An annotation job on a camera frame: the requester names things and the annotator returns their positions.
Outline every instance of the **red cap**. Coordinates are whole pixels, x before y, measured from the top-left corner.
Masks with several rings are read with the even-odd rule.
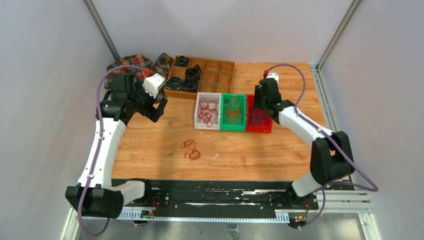
[[[144,72],[144,74],[146,75],[146,77],[150,77],[150,75],[152,75],[152,71],[146,68],[146,71]]]

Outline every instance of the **white plastic bin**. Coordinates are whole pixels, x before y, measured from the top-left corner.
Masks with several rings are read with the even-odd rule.
[[[220,129],[220,121],[221,121],[221,93],[213,93],[213,92],[198,92],[197,98],[196,98],[196,111],[194,113],[194,128],[195,129],[206,129],[206,130],[219,130]],[[205,104],[211,108],[215,108],[216,102],[216,110],[218,114],[211,113],[211,119],[210,121],[205,122],[202,118],[199,117],[199,114],[201,115],[202,112],[202,105],[205,106]],[[203,113],[210,113],[212,111],[204,109]]]

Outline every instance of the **wooden tray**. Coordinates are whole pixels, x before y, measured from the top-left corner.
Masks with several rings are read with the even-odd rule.
[[[197,92],[204,93],[224,93],[228,94],[233,89],[233,61],[221,61],[209,58],[193,57],[188,56],[189,62],[188,67],[175,66],[175,61],[179,55],[175,56],[174,63],[172,64],[169,78],[173,76],[180,77],[182,80],[185,79],[186,69],[192,68],[195,65],[199,65],[201,69],[199,87]],[[197,92],[177,91],[171,89],[165,89],[165,94],[168,97],[176,97],[183,99],[196,99]]]

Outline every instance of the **plastic container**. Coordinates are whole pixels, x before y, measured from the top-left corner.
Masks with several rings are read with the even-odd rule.
[[[221,122],[221,93],[198,92],[196,97],[196,110],[194,112],[194,128],[219,130]]]
[[[247,120],[246,95],[223,93],[221,102],[220,129],[244,132]]]
[[[253,108],[255,96],[248,94],[246,132],[270,133],[273,128],[273,119],[267,116],[264,110]]]

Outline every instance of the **white wall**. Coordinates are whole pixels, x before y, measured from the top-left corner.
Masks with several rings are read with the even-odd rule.
[[[2,1],[0,239],[56,240],[112,62],[81,0]]]
[[[316,64],[352,0],[94,0],[121,57]]]
[[[353,157],[380,187],[370,198],[384,240],[424,236],[423,12],[363,1],[322,71]]]

